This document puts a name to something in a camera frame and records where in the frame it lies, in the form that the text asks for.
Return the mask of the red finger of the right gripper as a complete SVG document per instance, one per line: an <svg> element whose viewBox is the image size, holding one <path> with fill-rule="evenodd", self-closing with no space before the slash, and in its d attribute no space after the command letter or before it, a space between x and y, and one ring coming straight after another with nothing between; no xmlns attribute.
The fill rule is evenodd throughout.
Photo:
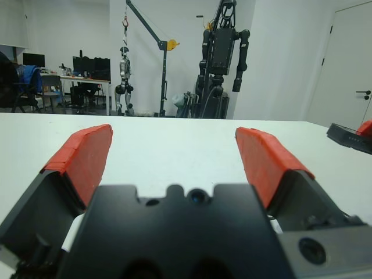
<svg viewBox="0 0 372 279"><path fill-rule="evenodd" d="M372 119L365 121L358 129L357 133L363 137L372 137Z"/></svg>

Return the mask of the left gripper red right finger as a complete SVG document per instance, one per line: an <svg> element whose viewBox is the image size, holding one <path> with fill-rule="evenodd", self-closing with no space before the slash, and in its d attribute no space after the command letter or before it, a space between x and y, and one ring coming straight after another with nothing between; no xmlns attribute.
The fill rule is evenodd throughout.
<svg viewBox="0 0 372 279"><path fill-rule="evenodd" d="M245 174L268 215L284 231L363 226L344 213L314 174L272 134L238 127L235 139Z"/></svg>

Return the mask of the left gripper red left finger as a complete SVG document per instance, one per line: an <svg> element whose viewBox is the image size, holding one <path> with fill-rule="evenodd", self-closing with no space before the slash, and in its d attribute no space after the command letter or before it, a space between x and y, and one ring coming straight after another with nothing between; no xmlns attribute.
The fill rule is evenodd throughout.
<svg viewBox="0 0 372 279"><path fill-rule="evenodd" d="M109 124L82 129L47 161L1 223L1 261L55 261L101 182L112 137Z"/></svg>

